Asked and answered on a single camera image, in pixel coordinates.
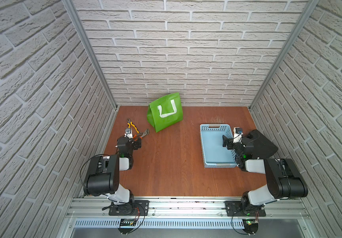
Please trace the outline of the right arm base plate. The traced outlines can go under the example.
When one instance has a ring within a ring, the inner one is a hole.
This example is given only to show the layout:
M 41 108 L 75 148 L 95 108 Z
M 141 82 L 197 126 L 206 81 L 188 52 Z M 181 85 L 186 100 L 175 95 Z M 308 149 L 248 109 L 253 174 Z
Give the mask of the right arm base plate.
M 266 217 L 264 206 L 243 205 L 241 201 L 225 201 L 225 210 L 228 217 Z

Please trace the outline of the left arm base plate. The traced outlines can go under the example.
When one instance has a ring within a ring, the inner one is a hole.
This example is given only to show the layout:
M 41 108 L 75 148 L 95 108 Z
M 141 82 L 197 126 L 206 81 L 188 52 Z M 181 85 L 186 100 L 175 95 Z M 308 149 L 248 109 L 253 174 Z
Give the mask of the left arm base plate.
M 108 207 L 109 216 L 147 216 L 149 200 L 136 200 L 133 203 L 115 205 L 113 202 Z

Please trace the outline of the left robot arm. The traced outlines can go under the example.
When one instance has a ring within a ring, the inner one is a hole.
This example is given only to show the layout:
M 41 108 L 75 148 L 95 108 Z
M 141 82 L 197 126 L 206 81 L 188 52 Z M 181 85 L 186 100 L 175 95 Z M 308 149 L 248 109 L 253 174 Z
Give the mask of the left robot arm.
M 140 216 L 143 209 L 135 205 L 132 191 L 120 184 L 119 173 L 132 169 L 133 151 L 142 147 L 142 138 L 122 136 L 116 147 L 115 154 L 99 154 L 87 160 L 86 175 L 80 179 L 83 191 L 86 195 L 105 196 L 111 205 L 102 211 L 109 210 L 110 216 Z

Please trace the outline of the green insulated delivery bag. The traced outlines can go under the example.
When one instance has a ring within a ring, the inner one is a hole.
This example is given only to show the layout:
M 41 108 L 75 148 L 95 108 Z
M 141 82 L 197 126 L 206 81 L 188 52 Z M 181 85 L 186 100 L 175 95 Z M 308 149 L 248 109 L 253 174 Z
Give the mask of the green insulated delivery bag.
M 183 110 L 179 93 L 163 96 L 149 104 L 147 121 L 156 132 L 182 120 Z

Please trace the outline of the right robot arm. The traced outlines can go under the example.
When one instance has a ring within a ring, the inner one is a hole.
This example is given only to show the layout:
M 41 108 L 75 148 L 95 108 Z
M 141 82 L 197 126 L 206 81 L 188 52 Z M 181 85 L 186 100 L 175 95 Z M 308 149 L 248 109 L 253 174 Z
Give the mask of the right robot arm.
M 243 193 L 241 200 L 234 204 L 234 214 L 258 215 L 265 204 L 308 195 L 308 185 L 296 164 L 292 159 L 273 159 L 278 148 L 264 136 L 223 136 L 222 146 L 235 152 L 238 168 L 244 172 L 264 174 L 267 181 L 258 189 Z

